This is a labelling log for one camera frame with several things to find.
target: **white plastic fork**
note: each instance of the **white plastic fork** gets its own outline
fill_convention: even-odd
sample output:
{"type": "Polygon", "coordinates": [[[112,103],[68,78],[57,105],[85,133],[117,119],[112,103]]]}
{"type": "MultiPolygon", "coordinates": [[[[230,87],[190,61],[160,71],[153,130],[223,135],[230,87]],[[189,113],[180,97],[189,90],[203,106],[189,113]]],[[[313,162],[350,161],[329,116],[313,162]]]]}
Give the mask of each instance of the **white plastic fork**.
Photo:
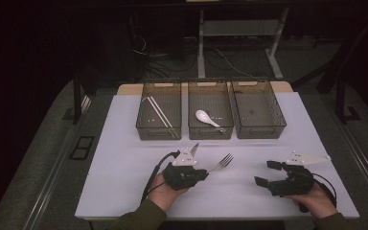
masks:
{"type": "Polygon", "coordinates": [[[211,173],[213,171],[220,171],[223,168],[225,168],[226,166],[229,165],[229,163],[231,163],[231,161],[234,159],[234,157],[232,156],[231,153],[227,154],[225,157],[223,157],[222,160],[220,160],[213,169],[211,169],[208,173],[211,173]]]}

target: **white table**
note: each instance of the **white table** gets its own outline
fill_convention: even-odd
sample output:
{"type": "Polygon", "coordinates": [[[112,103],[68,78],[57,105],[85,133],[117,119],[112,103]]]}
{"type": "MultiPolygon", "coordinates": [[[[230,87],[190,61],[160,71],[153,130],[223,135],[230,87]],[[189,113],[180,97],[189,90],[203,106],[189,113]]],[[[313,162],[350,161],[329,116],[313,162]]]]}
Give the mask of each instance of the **white table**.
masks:
{"type": "MultiPolygon", "coordinates": [[[[276,93],[287,127],[276,140],[199,141],[196,169],[212,169],[228,152],[235,157],[223,171],[213,172],[168,212],[169,219],[300,219],[310,214],[299,212],[291,200],[272,196],[259,187],[254,176],[283,180],[285,171],[266,167],[267,160],[285,161],[294,150],[326,156],[327,153],[297,93],[276,93]]],[[[171,151],[191,148],[187,96],[182,100],[182,139],[179,141],[141,141],[135,127],[140,95],[116,95],[103,127],[94,159],[76,211],[76,217],[115,219],[134,211],[141,199],[154,166],[171,151]]],[[[358,212],[331,161],[307,168],[329,179],[336,188],[338,211],[346,218],[358,212]]]]}

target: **human hand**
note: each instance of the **human hand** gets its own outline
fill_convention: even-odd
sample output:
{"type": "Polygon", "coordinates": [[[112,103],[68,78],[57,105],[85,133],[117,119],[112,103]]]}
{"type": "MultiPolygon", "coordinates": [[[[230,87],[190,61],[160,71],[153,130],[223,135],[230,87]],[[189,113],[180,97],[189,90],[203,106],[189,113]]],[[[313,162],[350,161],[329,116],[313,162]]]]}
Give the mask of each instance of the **human hand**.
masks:
{"type": "Polygon", "coordinates": [[[150,193],[148,199],[153,201],[157,206],[167,212],[172,207],[174,201],[182,194],[186,193],[189,189],[174,190],[168,184],[165,183],[164,176],[159,173],[155,176],[153,182],[150,185],[150,193]]]}
{"type": "Polygon", "coordinates": [[[311,191],[304,195],[285,195],[297,203],[304,204],[315,218],[322,219],[337,213],[331,200],[321,187],[314,183],[311,191]]]}

